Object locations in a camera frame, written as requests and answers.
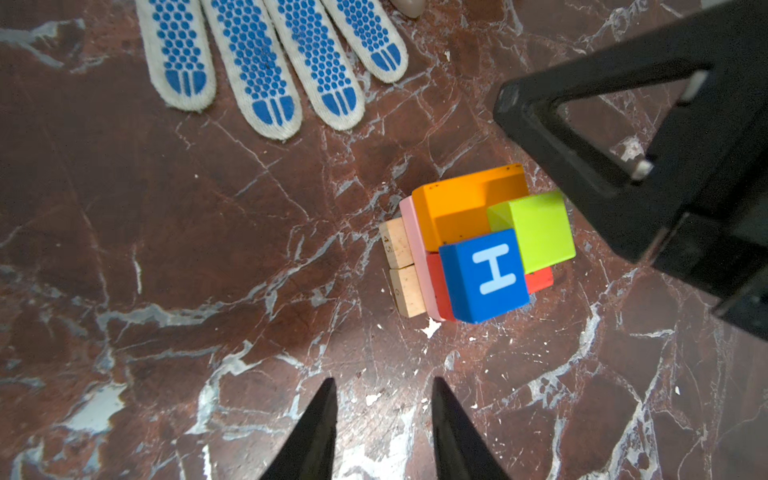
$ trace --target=pink block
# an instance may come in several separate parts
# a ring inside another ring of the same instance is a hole
[[[416,276],[419,278],[419,286],[422,289],[424,297],[424,306],[427,308],[427,315],[435,320],[445,322],[437,310],[437,298],[435,289],[432,287],[432,278],[429,276],[429,267],[427,266],[427,251],[424,248],[424,239],[422,231],[419,229],[419,219],[416,218],[416,208],[413,206],[411,197],[400,201],[400,213],[402,222],[406,226],[406,237],[411,246],[411,255],[413,264],[416,267]]]

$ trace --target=stack of blocks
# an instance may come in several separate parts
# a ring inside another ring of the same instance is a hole
[[[576,254],[563,197],[529,195],[518,164],[424,185],[400,211],[402,219],[382,224],[382,238],[410,252],[405,268],[390,259],[406,316],[484,322],[528,304],[553,284],[551,266]],[[392,238],[399,229],[405,235]]]

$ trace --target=glove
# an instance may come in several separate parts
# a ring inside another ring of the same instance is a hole
[[[286,140],[301,125],[301,103],[283,48],[323,121],[337,130],[354,127],[365,98],[326,10],[379,80],[398,81],[408,53],[379,0],[319,2],[137,0],[152,85],[167,104],[185,111],[202,111],[214,100],[216,79],[202,3],[237,105],[254,130]]]

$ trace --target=blue block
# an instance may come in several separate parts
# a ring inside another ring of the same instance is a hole
[[[525,272],[514,230],[440,247],[453,314],[480,323],[527,305]]]

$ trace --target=natural wood block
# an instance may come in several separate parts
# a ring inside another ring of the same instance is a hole
[[[400,315],[411,318],[427,311],[419,287],[416,267],[411,265],[398,270],[390,270],[392,288],[395,289],[395,303]]]
[[[379,232],[382,234],[382,243],[384,243],[389,268],[400,269],[413,265],[411,247],[408,245],[406,226],[402,217],[381,223]]]

